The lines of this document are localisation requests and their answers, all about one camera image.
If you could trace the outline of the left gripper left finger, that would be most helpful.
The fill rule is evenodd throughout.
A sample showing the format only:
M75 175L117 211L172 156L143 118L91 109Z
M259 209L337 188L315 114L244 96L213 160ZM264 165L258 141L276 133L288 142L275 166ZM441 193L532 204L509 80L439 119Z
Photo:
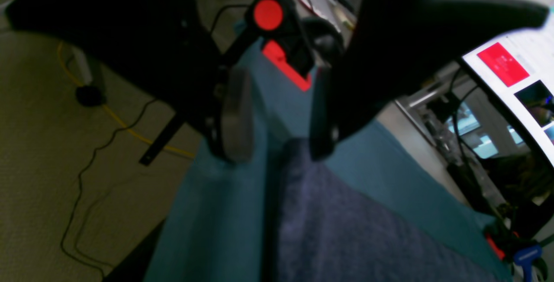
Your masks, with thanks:
M196 0L14 0L6 18L13 30L80 48L165 102L221 159L251 159L251 77L225 65Z

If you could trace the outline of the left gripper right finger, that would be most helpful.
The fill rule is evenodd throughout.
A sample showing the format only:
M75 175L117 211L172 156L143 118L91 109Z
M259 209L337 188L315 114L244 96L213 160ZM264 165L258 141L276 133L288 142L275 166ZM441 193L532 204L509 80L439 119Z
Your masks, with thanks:
M333 154L392 100L489 40L544 26L550 0L362 0L345 52L315 81L310 152Z

